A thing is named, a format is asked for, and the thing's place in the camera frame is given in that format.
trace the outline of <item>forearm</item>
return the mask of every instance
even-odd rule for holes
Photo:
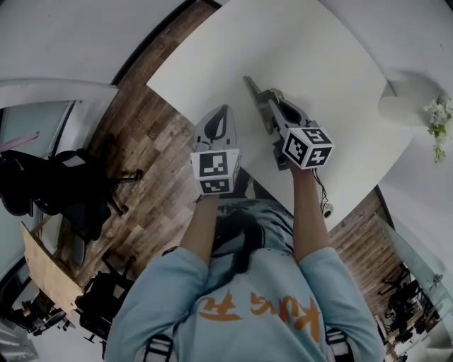
[[[310,170],[293,171],[294,179],[294,258],[299,263],[307,255],[329,246],[324,217],[319,207],[316,181]]]
[[[190,225],[180,246],[197,255],[207,266],[210,264],[214,242],[219,195],[203,197],[197,204]]]

